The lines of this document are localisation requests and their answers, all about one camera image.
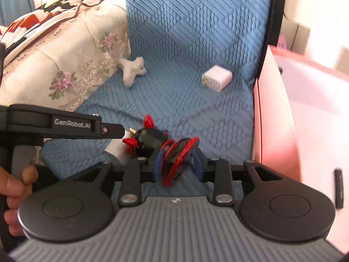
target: human hand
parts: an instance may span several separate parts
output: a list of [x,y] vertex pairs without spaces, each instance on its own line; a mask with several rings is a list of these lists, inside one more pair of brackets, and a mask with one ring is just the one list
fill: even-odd
[[4,214],[8,231],[13,236],[24,235],[17,217],[20,203],[32,194],[32,184],[38,179],[38,172],[34,165],[26,167],[22,172],[22,181],[14,178],[0,167],[0,194],[7,196],[9,207]]

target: blanket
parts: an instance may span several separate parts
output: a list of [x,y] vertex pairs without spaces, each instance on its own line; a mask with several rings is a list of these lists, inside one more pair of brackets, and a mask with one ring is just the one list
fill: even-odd
[[130,55],[125,7],[104,0],[24,50],[4,69],[0,104],[74,111]]
[[0,40],[3,37],[4,33],[7,31],[7,27],[6,26],[1,26],[0,25]]
[[1,42],[6,45],[4,67],[61,23],[77,17],[102,1],[62,0],[51,5],[49,10],[38,9],[15,20],[1,38]]

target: white charger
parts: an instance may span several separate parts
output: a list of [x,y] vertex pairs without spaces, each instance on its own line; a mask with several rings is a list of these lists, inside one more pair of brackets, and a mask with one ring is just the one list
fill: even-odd
[[127,151],[127,145],[123,143],[124,138],[132,138],[129,131],[125,131],[122,139],[112,139],[107,147],[104,149],[104,155],[113,164],[127,164],[132,155]]
[[222,91],[233,79],[233,73],[221,66],[215,65],[203,73],[201,82],[203,85],[215,91]]

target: metal pin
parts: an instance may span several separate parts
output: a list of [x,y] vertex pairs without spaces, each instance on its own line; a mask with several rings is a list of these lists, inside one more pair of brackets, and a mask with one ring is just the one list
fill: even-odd
[[125,194],[121,196],[121,202],[125,204],[132,204],[137,202],[138,197],[135,194]]
[[233,201],[233,197],[231,197],[229,194],[219,194],[216,196],[216,201],[218,203],[230,203]]
[[137,133],[137,130],[136,129],[133,129],[133,128],[130,128],[130,134],[132,135],[132,136],[134,136],[136,133]]

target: blue textured fabric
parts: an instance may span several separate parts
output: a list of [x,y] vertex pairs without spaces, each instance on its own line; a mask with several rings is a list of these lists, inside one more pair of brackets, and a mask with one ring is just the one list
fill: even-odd
[[[270,0],[126,0],[133,57],[143,56],[147,74],[132,88],[116,72],[77,110],[103,121],[140,128],[150,114],[175,138],[198,136],[207,157],[232,164],[249,159],[253,94]],[[233,81],[217,93],[201,75],[218,64]],[[50,169],[65,178],[104,160],[108,140],[51,140],[42,150]],[[146,183],[143,195],[207,195],[190,169],[171,188]]]

